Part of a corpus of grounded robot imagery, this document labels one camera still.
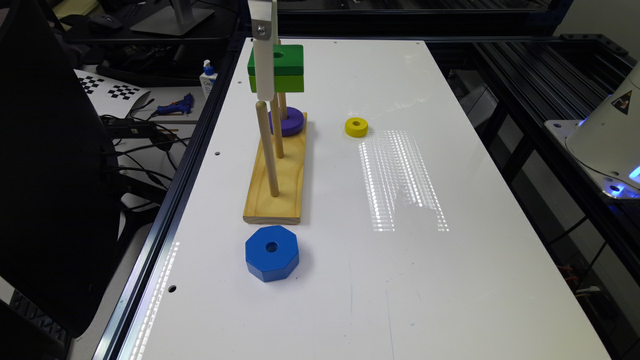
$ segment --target green block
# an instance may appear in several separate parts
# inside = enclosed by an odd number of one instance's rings
[[[304,76],[276,76],[275,77],[275,90],[279,92],[304,92]],[[249,84],[251,85],[251,92],[256,92],[256,77],[249,76]]]
[[[250,76],[256,75],[253,50],[247,65]],[[304,75],[302,45],[273,45],[273,73],[276,76]]]

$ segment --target blue octagonal block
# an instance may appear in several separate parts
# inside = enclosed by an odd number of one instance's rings
[[[268,282],[286,279],[298,266],[298,239],[280,225],[263,227],[245,243],[249,272]]]

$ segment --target white table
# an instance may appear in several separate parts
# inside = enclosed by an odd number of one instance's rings
[[[247,41],[121,359],[609,359],[424,43],[285,43],[305,49],[300,264],[262,283],[244,261]]]

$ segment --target wooden peg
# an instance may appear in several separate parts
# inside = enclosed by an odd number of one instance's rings
[[[278,93],[278,102],[280,103],[280,119],[287,120],[289,118],[287,112],[287,94]]]
[[[276,174],[276,160],[273,156],[273,145],[271,144],[271,131],[269,129],[269,112],[267,104],[264,101],[256,103],[256,112],[258,113],[258,124],[260,125],[260,137],[262,138],[262,151],[264,153],[264,163],[267,168],[267,177],[269,179],[269,190],[271,196],[280,195],[278,190],[278,175]]]
[[[280,107],[278,106],[278,96],[274,95],[271,101],[271,123],[273,124],[273,141],[276,147],[276,157],[284,157],[284,147],[282,146],[282,123],[280,122]]]

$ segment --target white bottle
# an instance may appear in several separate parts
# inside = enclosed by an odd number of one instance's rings
[[[202,91],[204,92],[204,98],[209,97],[213,84],[216,82],[218,74],[213,72],[213,66],[209,60],[204,61],[204,72],[200,75],[200,84],[202,85]]]

